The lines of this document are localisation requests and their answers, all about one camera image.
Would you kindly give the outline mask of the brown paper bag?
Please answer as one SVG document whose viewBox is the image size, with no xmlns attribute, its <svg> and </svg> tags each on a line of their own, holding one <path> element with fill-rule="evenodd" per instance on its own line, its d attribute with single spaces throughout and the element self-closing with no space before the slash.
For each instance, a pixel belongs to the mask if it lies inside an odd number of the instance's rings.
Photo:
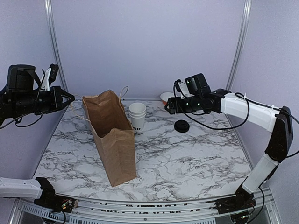
<svg viewBox="0 0 299 224">
<path fill-rule="evenodd" d="M 137 177 L 135 135 L 126 116 L 121 96 L 107 90 L 82 97 L 89 128 L 112 187 Z"/>
</svg>

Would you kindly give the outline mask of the white paper cups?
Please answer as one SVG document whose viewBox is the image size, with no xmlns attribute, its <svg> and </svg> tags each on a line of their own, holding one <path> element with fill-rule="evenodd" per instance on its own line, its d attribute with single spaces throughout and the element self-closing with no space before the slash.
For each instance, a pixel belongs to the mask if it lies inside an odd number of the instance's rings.
<svg viewBox="0 0 299 224">
<path fill-rule="evenodd" d="M 144 128 L 146 113 L 146 105 L 143 103 L 132 103 L 129 106 L 131 124 L 136 132 L 140 132 Z"/>
</svg>

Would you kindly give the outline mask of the black coffee cup lid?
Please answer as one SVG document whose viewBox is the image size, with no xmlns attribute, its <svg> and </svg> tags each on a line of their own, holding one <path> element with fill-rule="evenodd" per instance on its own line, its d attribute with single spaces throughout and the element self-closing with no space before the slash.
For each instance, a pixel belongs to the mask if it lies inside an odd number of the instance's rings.
<svg viewBox="0 0 299 224">
<path fill-rule="evenodd" d="M 177 132 L 186 133 L 186 132 L 189 131 L 190 125 L 187 121 L 181 119 L 181 120 L 178 120 L 174 123 L 174 129 Z"/>
</svg>

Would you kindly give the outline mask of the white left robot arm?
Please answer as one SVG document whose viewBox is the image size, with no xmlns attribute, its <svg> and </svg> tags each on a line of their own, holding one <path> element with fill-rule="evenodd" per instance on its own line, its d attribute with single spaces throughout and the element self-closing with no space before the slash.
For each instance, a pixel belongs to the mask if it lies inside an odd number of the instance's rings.
<svg viewBox="0 0 299 224">
<path fill-rule="evenodd" d="M 52 86 L 59 67 L 51 64 L 42 78 L 36 74 L 33 65 L 17 64 L 8 69 L 7 84 L 0 92 L 0 127 L 11 119 L 18 126 L 22 118 L 34 114 L 43 116 L 67 108 L 75 97 L 60 86 Z M 43 177 L 35 179 L 0 179 L 2 198 L 33 198 L 40 206 L 54 208 L 64 199 L 56 195 L 54 187 Z"/>
</svg>

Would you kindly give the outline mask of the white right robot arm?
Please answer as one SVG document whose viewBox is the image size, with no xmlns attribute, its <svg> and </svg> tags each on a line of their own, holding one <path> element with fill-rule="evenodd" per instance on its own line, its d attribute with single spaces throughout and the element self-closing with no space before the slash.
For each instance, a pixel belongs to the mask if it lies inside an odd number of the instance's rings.
<svg viewBox="0 0 299 224">
<path fill-rule="evenodd" d="M 243 208 L 253 193 L 272 178 L 280 164 L 289 156 L 293 141 L 290 109 L 256 102 L 241 93 L 225 89 L 198 90 L 184 95 L 177 93 L 177 90 L 174 88 L 171 97 L 166 100 L 165 109 L 169 114 L 183 114 L 193 119 L 192 113 L 195 112 L 204 115 L 218 113 L 239 119 L 239 124 L 228 127 L 227 130 L 244 129 L 246 125 L 252 125 L 257 126 L 259 131 L 264 131 L 266 140 L 259 145 L 260 158 L 232 197 L 232 206 L 236 209 Z"/>
</svg>

